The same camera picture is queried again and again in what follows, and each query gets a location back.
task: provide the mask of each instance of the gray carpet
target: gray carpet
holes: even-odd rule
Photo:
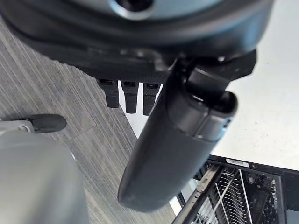
[[[122,111],[106,107],[95,80],[24,46],[0,21],[0,117],[58,113],[68,126],[49,137],[75,155],[85,182],[92,224],[169,224],[169,205],[152,214],[121,207],[121,175],[136,137]]]

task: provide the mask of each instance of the white label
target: white label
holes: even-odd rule
[[[242,167],[249,167],[249,164],[247,162],[241,162],[238,160],[226,159],[226,162],[234,165],[242,166]]]

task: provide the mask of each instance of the dish rack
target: dish rack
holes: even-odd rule
[[[221,172],[192,224],[252,224],[241,170]]]

